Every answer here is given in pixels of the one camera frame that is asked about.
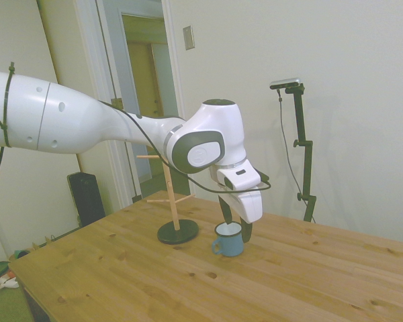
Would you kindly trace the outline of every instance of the wooden mug tree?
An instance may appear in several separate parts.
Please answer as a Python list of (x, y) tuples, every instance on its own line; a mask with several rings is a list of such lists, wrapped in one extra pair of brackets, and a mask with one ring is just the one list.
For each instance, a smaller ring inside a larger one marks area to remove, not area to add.
[[(159, 159), (159, 156), (137, 156), (140, 159)], [(179, 219), (177, 214), (176, 204), (194, 197), (195, 194), (185, 196), (180, 199), (175, 199), (175, 193), (173, 191), (173, 183), (170, 173), (170, 168), (163, 163), (164, 176), (166, 180), (166, 188), (167, 193), (169, 195), (169, 199), (160, 199), (160, 200), (147, 200), (149, 203), (170, 203), (170, 209), (172, 212), (172, 221), (166, 223), (161, 226), (157, 237), (160, 242), (164, 244), (182, 244), (188, 242), (193, 239), (199, 231), (199, 227), (196, 222), (188, 219)]]

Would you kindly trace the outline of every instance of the black speaker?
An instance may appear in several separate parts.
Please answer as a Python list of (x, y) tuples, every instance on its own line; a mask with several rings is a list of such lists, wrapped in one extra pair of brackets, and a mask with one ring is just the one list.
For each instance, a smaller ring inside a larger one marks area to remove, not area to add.
[(85, 227), (105, 217), (99, 186), (93, 174), (77, 172), (67, 176), (80, 226)]

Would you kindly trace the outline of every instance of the doorway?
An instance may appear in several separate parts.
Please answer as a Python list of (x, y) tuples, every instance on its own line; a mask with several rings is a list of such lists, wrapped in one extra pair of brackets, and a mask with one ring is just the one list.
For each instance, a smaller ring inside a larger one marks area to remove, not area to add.
[[(178, 117), (175, 87), (163, 19), (122, 15), (126, 43), (140, 114), (147, 117)], [(148, 155), (155, 155), (147, 148)], [(163, 166), (149, 159), (150, 173), (139, 176), (142, 196), (166, 190)], [(189, 183), (171, 171), (176, 193), (189, 195)]]

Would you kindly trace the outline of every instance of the wood grain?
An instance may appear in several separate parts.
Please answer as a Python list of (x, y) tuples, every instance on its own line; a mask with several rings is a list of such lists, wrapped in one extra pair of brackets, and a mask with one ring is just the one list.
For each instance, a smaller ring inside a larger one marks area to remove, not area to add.
[(226, 258), (218, 203), (177, 210), (199, 225), (185, 244), (157, 240), (170, 206), (142, 200), (11, 269), (55, 321), (403, 321), (403, 243), (265, 214)]

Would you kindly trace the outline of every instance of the blue enamel mug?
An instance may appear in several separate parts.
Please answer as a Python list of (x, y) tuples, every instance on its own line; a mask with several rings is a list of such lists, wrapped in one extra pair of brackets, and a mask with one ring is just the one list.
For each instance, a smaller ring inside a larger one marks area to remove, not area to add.
[(215, 227), (215, 233), (218, 238), (212, 243), (214, 254), (233, 257), (243, 252), (242, 226), (239, 223), (220, 223)]

